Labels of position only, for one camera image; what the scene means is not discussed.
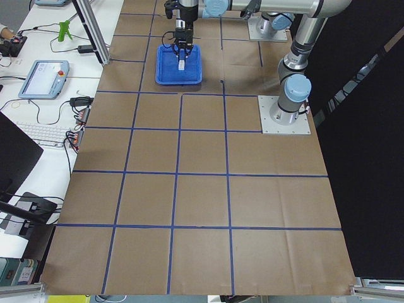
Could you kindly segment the person hand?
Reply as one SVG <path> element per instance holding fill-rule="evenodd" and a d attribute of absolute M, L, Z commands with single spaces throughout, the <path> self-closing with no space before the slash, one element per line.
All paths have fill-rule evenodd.
<path fill-rule="evenodd" d="M 0 36 L 2 39 L 12 39 L 15 35 L 6 25 L 0 24 Z"/>

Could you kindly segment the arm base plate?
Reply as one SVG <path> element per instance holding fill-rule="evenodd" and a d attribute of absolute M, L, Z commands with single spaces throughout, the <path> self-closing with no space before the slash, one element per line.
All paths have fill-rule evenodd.
<path fill-rule="evenodd" d="M 272 27 L 274 17 L 268 19 L 253 16 L 248 19 L 249 40 L 267 42 L 286 42 L 288 40 L 285 29 L 275 30 Z"/>
<path fill-rule="evenodd" d="M 294 113 L 284 112 L 278 106 L 278 96 L 258 95 L 259 115 L 263 134 L 310 135 L 308 116 L 304 105 Z"/>

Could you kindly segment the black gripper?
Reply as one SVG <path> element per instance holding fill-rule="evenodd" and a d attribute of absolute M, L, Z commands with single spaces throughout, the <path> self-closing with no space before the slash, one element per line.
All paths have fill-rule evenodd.
<path fill-rule="evenodd" d="M 172 50 L 181 65 L 186 64 L 186 60 L 193 50 L 193 29 L 176 28 L 174 32 L 174 43 Z"/>

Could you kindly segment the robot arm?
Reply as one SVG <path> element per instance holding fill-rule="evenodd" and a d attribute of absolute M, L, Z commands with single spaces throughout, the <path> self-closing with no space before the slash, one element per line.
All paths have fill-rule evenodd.
<path fill-rule="evenodd" d="M 263 12 L 261 16 L 252 16 L 248 19 L 248 34 L 250 41 L 257 42 L 287 42 L 287 29 L 292 25 L 294 15 L 291 13 Z M 185 63 L 185 59 L 195 49 L 193 46 L 193 26 L 186 25 L 176 10 L 175 30 L 172 32 L 172 43 L 163 46 L 171 49 L 177 56 L 179 63 Z"/>
<path fill-rule="evenodd" d="M 271 119 L 284 126 L 293 124 L 301 105 L 311 92 L 311 82 L 303 75 L 308 57 L 329 17 L 345 10 L 350 1 L 200 1 L 203 18 L 219 17 L 226 11 L 239 11 L 243 18 L 253 13 L 302 14 L 290 52 L 279 62 L 280 96 L 270 108 Z"/>

